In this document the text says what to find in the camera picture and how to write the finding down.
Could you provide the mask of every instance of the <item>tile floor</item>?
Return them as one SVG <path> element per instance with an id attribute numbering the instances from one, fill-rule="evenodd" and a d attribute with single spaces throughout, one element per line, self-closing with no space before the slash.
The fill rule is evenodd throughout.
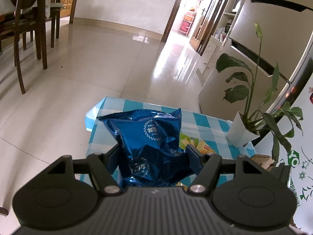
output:
<path id="1" fill-rule="evenodd" d="M 11 201 L 23 184 L 61 155 L 85 157 L 85 114 L 105 96 L 199 112 L 199 55 L 177 33 L 164 45 L 118 30 L 69 25 L 64 18 L 60 39 L 47 49 L 43 70 L 29 34 L 27 50 L 20 48 L 24 95 L 13 48 L 0 56 L 0 206 L 10 211 L 0 216 L 1 235 L 19 226 Z"/>

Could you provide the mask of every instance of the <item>blue and white tablecloth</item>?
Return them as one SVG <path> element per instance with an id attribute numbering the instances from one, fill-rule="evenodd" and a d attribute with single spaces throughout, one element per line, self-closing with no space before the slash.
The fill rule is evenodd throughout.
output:
<path id="1" fill-rule="evenodd" d="M 106 129 L 104 124 L 96 119 L 97 116 L 104 116 L 111 113 L 122 111 L 130 111 L 136 109 L 151 109 L 170 113 L 174 108 L 136 102 L 132 100 L 106 97 L 96 104 L 85 117 L 85 125 L 87 131 L 91 131 L 89 146 L 86 156 L 95 153 L 108 152 L 114 145 L 115 139 Z M 203 114 L 193 113 L 182 110 L 182 127 L 181 133 L 190 137 L 203 139 L 216 153 L 224 159 L 235 159 L 237 155 L 247 155 L 249 157 L 255 154 L 252 143 L 248 143 L 246 147 L 234 147 L 225 134 L 229 130 L 231 121 L 210 117 Z M 113 174 L 115 180 L 120 181 L 119 172 Z M 181 182 L 189 186 L 195 179 L 196 175 L 191 175 L 183 179 Z M 218 184 L 224 183 L 233 178 L 232 174 L 221 175 Z M 90 184 L 89 176 L 81 175 L 80 180 Z"/>

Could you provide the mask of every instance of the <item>white flower pot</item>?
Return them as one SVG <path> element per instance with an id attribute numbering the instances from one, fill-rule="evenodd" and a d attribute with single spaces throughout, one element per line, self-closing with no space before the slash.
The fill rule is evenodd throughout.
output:
<path id="1" fill-rule="evenodd" d="M 228 140 L 235 147 L 242 147 L 243 145 L 258 137 L 260 136 L 246 130 L 244 123 L 242 122 L 240 113 L 237 112 L 235 119 L 230 126 L 228 133 L 226 134 L 226 138 L 228 138 Z"/>

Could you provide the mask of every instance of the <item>blue foil bag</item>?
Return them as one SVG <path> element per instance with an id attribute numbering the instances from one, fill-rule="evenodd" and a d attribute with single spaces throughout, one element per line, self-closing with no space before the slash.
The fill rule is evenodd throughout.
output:
<path id="1" fill-rule="evenodd" d="M 126 186 L 172 186 L 193 174 L 179 148 L 181 109 L 168 114 L 132 110 L 97 117 L 123 147 L 119 169 Z"/>

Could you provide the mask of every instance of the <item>snowflake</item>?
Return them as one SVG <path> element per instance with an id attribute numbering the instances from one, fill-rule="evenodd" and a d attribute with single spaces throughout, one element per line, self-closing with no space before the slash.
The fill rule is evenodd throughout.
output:
<path id="1" fill-rule="evenodd" d="M 301 172 L 299 174 L 299 179 L 303 180 L 306 177 L 306 173 L 305 172 Z"/>

